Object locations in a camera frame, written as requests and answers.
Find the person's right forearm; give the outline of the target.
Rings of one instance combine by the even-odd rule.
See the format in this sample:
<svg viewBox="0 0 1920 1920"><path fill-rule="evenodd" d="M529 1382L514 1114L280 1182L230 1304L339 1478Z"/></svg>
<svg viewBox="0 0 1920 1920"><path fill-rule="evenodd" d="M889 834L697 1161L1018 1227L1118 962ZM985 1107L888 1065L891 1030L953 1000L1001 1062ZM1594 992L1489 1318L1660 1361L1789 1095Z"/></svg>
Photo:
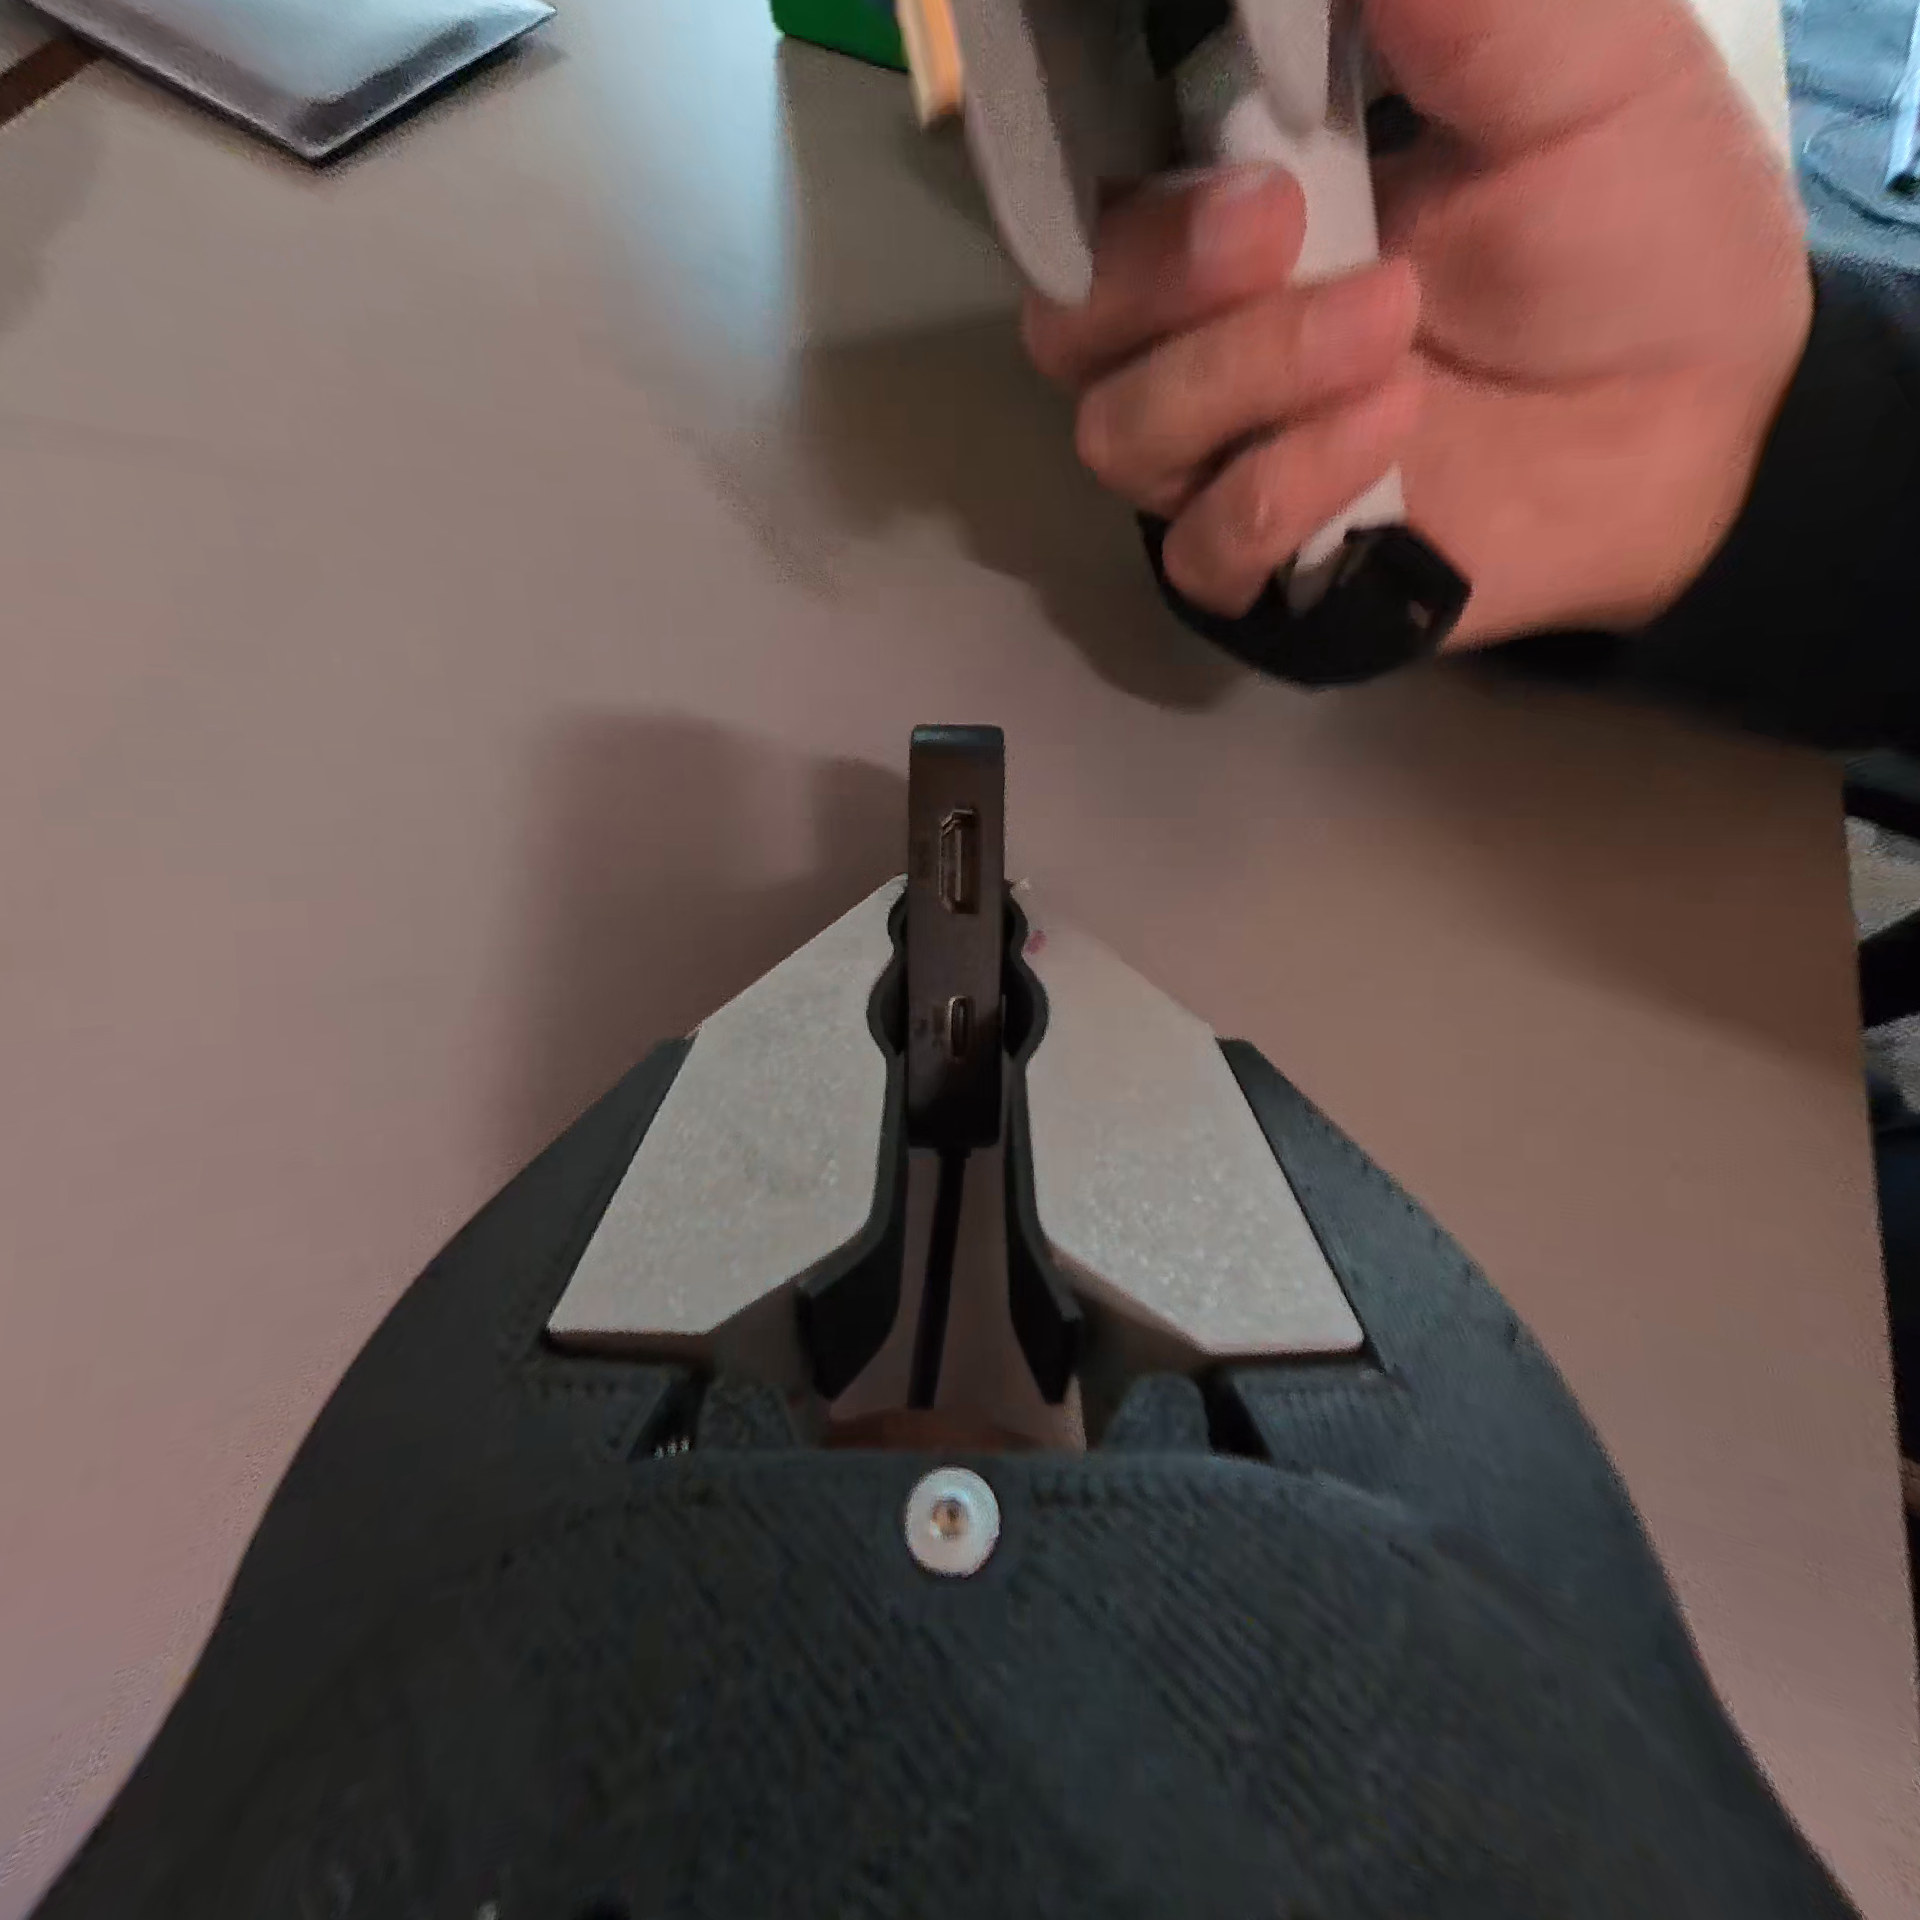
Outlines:
<svg viewBox="0 0 1920 1920"><path fill-rule="evenodd" d="M1830 752L1917 754L1917 279L1813 257L1813 326L1732 534L1636 631L1550 631L1517 678Z"/></svg>

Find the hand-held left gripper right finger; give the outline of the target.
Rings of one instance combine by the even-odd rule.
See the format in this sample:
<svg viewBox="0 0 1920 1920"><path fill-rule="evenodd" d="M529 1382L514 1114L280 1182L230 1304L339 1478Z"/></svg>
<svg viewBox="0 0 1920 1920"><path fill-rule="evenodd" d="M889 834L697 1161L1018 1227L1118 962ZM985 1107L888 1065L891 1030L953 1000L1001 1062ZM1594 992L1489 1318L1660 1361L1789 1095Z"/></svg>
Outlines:
<svg viewBox="0 0 1920 1920"><path fill-rule="evenodd" d="M1009 899L1006 1279L1041 1396L1115 1407L1140 1376L1350 1361L1364 1334L1214 1030Z"/></svg>

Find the black hub with thin cable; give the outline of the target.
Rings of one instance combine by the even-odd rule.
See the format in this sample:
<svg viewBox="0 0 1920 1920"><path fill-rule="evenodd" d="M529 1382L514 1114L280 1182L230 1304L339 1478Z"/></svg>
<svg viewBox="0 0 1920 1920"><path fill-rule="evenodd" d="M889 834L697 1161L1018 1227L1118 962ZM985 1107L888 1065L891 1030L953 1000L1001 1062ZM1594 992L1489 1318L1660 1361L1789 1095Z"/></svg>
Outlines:
<svg viewBox="0 0 1920 1920"><path fill-rule="evenodd" d="M908 751L902 1099L909 1144L934 1160L928 1258L908 1407L930 1411L974 1153L1001 1128L1004 734L916 728Z"/></svg>

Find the green plastic bin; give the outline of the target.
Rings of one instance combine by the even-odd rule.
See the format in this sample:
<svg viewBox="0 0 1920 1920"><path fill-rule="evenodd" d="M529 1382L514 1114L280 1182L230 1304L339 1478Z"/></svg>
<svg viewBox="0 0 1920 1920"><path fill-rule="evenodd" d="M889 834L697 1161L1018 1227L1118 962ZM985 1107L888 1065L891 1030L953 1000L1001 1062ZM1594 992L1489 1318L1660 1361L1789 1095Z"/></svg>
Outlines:
<svg viewBox="0 0 1920 1920"><path fill-rule="evenodd" d="M864 64L908 72L896 3L771 3L782 38Z"/></svg>

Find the silver grey pouch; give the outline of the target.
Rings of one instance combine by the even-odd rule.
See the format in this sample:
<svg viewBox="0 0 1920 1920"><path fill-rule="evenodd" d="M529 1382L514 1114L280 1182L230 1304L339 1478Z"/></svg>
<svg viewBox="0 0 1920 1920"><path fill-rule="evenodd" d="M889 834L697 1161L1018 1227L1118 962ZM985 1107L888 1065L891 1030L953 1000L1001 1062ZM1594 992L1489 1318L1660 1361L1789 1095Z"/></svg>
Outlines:
<svg viewBox="0 0 1920 1920"><path fill-rule="evenodd" d="M30 3L280 151L324 163L537 35L545 3Z"/></svg>

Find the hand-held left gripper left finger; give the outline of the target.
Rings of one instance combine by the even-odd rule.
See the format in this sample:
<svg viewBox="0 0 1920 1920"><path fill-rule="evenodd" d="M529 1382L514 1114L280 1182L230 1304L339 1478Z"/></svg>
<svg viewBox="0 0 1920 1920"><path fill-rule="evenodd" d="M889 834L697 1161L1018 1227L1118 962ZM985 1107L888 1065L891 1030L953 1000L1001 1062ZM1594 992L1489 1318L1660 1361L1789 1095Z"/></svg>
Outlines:
<svg viewBox="0 0 1920 1920"><path fill-rule="evenodd" d="M894 1330L905 1242L894 879L708 1015L546 1320L569 1354L838 1399Z"/></svg>

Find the person's right hand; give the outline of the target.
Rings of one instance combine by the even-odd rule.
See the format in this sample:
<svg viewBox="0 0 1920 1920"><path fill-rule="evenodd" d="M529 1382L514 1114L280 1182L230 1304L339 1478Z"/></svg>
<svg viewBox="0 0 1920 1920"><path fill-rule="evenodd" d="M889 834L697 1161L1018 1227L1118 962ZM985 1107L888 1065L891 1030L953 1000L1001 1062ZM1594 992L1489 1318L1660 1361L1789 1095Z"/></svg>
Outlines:
<svg viewBox="0 0 1920 1920"><path fill-rule="evenodd" d="M1732 529L1808 344L1785 163L1692 4L1380 3L1425 123L1380 260L1309 287L1304 190L1233 168L1121 200L1089 298L1025 344L1082 465L1238 618L1397 466L1470 583L1456 647L1636 628Z"/></svg>

